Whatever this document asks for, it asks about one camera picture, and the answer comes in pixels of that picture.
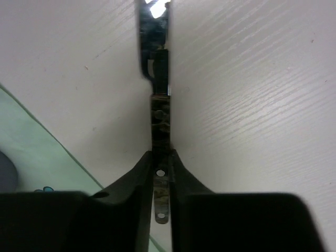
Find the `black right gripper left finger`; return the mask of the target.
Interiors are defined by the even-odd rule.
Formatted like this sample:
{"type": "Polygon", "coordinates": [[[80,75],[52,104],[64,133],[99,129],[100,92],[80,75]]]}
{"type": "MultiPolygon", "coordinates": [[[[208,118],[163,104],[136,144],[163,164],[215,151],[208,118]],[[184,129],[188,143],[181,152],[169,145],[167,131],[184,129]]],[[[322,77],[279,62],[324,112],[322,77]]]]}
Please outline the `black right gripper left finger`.
{"type": "Polygon", "coordinates": [[[152,153],[95,193],[1,195],[1,251],[147,251],[152,153]]]}

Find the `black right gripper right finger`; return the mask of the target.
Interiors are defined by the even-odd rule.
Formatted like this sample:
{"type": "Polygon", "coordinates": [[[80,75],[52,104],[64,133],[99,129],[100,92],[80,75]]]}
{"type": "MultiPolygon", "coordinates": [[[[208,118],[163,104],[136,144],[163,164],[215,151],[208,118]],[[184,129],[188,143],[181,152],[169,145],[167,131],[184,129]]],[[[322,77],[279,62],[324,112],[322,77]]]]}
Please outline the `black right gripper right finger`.
{"type": "Polygon", "coordinates": [[[215,193],[170,155],[174,251],[324,251],[306,204],[288,193],[215,193]]]}

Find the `green cartoon print placemat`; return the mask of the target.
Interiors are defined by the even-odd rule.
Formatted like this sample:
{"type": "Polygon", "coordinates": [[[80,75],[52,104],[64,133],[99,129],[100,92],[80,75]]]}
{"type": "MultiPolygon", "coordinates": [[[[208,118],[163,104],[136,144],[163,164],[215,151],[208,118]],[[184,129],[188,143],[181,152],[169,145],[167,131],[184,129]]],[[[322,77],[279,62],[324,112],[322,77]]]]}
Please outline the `green cartoon print placemat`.
{"type": "MultiPolygon", "coordinates": [[[[102,187],[5,89],[1,90],[1,195],[102,187]]],[[[147,251],[162,247],[150,236],[147,251]]]]}

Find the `steel knife patterned handle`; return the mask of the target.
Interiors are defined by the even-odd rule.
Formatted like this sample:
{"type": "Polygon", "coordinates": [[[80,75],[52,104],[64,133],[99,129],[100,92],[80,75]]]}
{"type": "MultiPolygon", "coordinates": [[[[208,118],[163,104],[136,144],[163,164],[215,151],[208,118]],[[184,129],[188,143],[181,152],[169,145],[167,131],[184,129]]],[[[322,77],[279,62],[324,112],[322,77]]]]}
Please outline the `steel knife patterned handle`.
{"type": "Polygon", "coordinates": [[[167,224],[169,206],[170,86],[169,19],[170,1],[136,1],[140,67],[152,87],[150,96],[153,157],[154,217],[167,224]]]}

